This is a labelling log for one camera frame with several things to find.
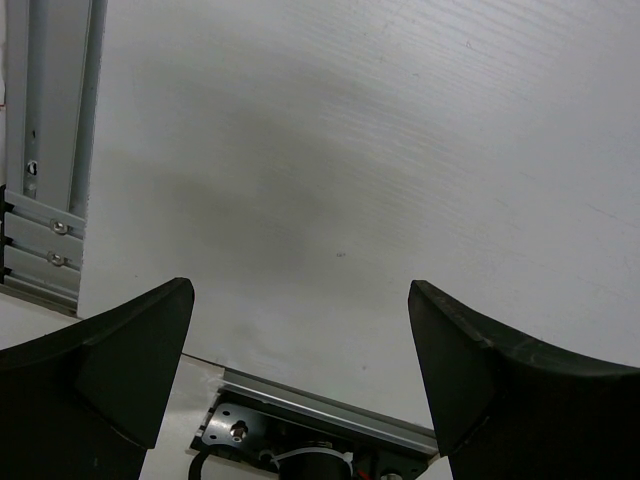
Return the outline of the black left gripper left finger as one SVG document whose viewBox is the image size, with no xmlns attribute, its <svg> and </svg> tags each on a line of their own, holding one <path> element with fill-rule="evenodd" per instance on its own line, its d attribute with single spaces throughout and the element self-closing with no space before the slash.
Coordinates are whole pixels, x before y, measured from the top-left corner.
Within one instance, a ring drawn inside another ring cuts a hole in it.
<svg viewBox="0 0 640 480">
<path fill-rule="evenodd" d="M 1 352 L 4 479 L 136 479 L 159 437 L 189 330 L 175 278 Z"/>
</svg>

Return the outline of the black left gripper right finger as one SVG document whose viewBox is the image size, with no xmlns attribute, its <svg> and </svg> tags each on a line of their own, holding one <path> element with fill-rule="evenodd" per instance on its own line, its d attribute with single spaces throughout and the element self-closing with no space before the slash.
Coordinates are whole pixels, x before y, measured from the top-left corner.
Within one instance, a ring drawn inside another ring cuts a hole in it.
<svg viewBox="0 0 640 480">
<path fill-rule="evenodd" d="M 456 479 L 635 479 L 639 371 L 546 343 L 424 280 L 408 296 L 439 453 Z"/>
</svg>

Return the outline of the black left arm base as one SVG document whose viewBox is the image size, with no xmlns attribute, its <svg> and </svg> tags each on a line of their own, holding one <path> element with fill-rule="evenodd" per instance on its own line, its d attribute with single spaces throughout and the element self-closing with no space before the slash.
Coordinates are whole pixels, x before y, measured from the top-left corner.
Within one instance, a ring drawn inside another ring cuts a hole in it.
<svg viewBox="0 0 640 480">
<path fill-rule="evenodd" d="M 333 417 L 224 392 L 190 448 L 191 479 L 217 457 L 279 479 L 416 479 L 438 455 L 432 432 L 344 409 Z"/>
</svg>

